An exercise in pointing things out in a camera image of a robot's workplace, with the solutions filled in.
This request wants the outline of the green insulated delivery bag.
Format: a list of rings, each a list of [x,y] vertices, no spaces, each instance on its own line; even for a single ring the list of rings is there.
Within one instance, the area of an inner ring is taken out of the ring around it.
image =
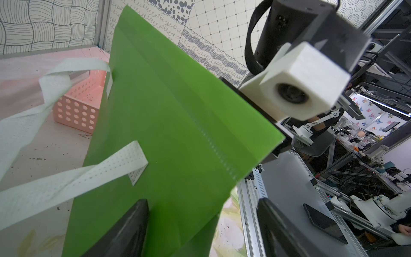
[[[92,134],[54,121],[79,71],[107,73]],[[257,110],[124,7],[110,58],[87,50],[2,60],[1,256],[80,257],[140,199],[143,256],[200,257],[218,215],[284,136]]]

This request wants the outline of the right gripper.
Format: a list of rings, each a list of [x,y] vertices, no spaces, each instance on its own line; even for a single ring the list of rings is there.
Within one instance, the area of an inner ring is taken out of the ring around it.
[[[250,100],[245,94],[234,87],[228,80],[223,77],[219,77],[224,84],[226,84],[230,89],[232,89],[236,94],[238,94],[243,100],[245,100],[249,105],[256,109],[265,119],[267,119],[281,134],[285,139],[267,156],[267,157],[278,157],[281,153],[287,152],[293,148],[294,136],[289,132],[280,122],[277,122],[268,113],[256,105],[252,100]]]

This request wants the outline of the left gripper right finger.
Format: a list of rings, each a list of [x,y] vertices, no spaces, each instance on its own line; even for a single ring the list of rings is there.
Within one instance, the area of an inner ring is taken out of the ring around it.
[[[257,216],[267,257],[326,256],[268,198],[258,201]]]

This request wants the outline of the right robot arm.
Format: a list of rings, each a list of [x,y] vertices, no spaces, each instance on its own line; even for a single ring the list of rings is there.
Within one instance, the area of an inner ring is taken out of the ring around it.
[[[297,140],[311,145],[314,126],[341,110],[362,117],[345,91],[371,39],[337,11],[323,1],[263,1],[250,18],[249,73],[232,89],[285,135],[269,160]]]

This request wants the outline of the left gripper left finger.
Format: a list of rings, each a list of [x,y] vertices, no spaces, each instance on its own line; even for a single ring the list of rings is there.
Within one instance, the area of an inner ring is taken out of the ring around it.
[[[138,200],[83,256],[140,257],[149,220],[146,199]]]

